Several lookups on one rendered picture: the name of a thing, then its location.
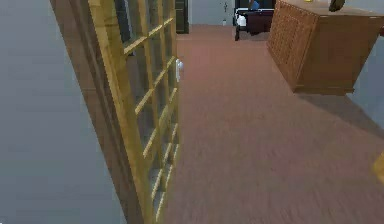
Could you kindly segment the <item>wooden lattice room door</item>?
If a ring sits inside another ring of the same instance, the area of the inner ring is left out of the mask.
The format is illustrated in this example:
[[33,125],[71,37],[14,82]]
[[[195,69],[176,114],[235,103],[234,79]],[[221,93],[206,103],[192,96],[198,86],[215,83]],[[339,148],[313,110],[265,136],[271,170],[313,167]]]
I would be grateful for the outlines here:
[[175,0],[50,0],[127,224],[166,224],[180,153]]

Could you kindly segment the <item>dark green cupboard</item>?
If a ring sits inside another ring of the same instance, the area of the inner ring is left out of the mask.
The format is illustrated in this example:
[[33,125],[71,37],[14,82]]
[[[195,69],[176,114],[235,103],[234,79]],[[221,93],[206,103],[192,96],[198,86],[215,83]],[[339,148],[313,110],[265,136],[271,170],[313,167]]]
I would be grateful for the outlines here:
[[188,0],[175,0],[176,32],[178,34],[189,33]]

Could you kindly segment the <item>brown wooden cabinet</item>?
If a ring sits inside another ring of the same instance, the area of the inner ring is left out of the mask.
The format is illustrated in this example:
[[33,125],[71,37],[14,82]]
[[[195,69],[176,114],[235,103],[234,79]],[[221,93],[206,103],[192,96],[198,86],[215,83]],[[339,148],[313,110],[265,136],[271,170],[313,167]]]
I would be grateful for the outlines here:
[[384,13],[323,0],[277,0],[269,53],[294,93],[346,95],[384,27]]

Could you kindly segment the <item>dark brown object on cabinet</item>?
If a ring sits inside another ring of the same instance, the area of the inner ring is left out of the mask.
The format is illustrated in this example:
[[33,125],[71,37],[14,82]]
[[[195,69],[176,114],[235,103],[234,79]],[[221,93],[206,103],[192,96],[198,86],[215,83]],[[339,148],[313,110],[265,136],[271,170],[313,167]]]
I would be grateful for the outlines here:
[[346,0],[331,0],[329,3],[328,10],[330,12],[337,12],[341,10],[345,4]]

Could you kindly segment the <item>yellow wooden furniture corner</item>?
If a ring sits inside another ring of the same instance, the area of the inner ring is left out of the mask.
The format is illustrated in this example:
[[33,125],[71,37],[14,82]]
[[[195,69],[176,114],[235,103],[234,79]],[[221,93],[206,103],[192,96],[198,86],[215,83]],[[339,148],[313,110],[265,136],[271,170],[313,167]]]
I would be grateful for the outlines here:
[[384,152],[375,160],[373,170],[378,180],[384,184]]

